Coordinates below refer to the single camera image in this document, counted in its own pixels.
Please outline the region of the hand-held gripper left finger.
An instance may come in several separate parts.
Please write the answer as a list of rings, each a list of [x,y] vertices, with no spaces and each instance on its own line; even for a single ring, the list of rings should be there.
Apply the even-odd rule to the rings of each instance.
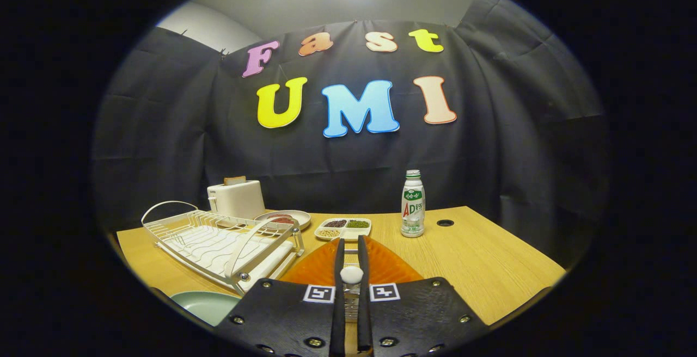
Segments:
[[[314,250],[284,279],[261,278],[216,326],[245,355],[344,356],[345,308],[339,272],[345,243]]]

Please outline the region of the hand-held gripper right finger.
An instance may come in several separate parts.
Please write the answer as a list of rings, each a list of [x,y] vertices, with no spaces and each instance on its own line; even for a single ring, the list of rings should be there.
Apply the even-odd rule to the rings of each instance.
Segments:
[[[425,279],[385,245],[358,239],[357,345],[373,356],[444,356],[490,332],[445,278]]]

